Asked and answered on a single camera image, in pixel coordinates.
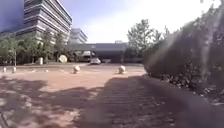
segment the paved plaza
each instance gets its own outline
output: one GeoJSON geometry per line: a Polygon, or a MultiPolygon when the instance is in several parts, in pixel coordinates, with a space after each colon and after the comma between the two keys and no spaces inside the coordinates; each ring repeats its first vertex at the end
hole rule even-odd
{"type": "MultiPolygon", "coordinates": [[[[8,124],[16,128],[179,128],[176,122],[181,121],[186,104],[192,104],[186,99],[188,93],[178,97],[186,101],[183,104],[172,96],[179,96],[178,92],[163,87],[170,94],[164,93],[161,82],[146,80],[142,67],[127,67],[124,75],[117,74],[116,66],[81,68],[78,74],[67,67],[2,76],[0,106],[8,124]]],[[[193,107],[199,106],[201,98],[192,99],[198,100],[193,107]]]]}

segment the building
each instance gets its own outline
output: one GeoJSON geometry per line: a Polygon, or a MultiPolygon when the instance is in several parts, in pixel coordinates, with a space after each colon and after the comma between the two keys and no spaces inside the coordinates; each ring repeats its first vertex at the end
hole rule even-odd
{"type": "Polygon", "coordinates": [[[72,28],[70,33],[69,43],[85,44],[87,42],[87,36],[80,28],[72,28]]]}
{"type": "Polygon", "coordinates": [[[90,55],[99,57],[100,60],[109,59],[111,62],[121,62],[124,52],[128,48],[127,43],[96,43],[75,44],[66,46],[69,51],[90,51],[90,55]]]}
{"type": "Polygon", "coordinates": [[[41,40],[42,33],[49,29],[52,36],[63,33],[65,42],[69,40],[72,18],[58,0],[25,0],[23,28],[17,35],[34,33],[41,40]]]}

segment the bollard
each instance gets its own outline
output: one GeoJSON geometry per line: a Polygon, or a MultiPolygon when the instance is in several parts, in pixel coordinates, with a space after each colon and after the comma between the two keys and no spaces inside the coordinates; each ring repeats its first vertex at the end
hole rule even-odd
{"type": "Polygon", "coordinates": [[[12,68],[12,73],[16,73],[16,67],[12,68]]]}
{"type": "Polygon", "coordinates": [[[6,73],[7,69],[6,67],[3,68],[3,73],[6,73]]]}
{"type": "Polygon", "coordinates": [[[120,66],[118,68],[118,74],[125,74],[125,71],[126,71],[125,66],[120,66]]]}
{"type": "Polygon", "coordinates": [[[77,74],[77,73],[79,73],[79,71],[80,71],[80,67],[79,66],[75,66],[74,68],[73,68],[73,73],[74,74],[77,74]]]}

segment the car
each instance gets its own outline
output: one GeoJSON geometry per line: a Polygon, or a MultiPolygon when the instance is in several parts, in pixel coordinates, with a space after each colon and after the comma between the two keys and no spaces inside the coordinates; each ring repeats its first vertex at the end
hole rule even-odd
{"type": "Polygon", "coordinates": [[[99,65],[99,64],[101,64],[101,61],[100,61],[100,59],[99,58],[92,58],[91,60],[90,60],[90,64],[92,64],[92,65],[99,65]]]}

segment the office building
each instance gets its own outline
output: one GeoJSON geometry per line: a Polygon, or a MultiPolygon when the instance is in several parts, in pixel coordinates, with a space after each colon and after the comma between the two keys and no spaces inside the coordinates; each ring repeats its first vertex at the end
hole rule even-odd
{"type": "Polygon", "coordinates": [[[25,0],[23,22],[23,29],[17,35],[32,32],[41,40],[43,32],[49,29],[53,37],[61,32],[65,42],[69,40],[72,18],[58,0],[25,0]]]}
{"type": "Polygon", "coordinates": [[[85,44],[87,42],[87,36],[80,28],[72,28],[70,33],[70,44],[85,44]]]}

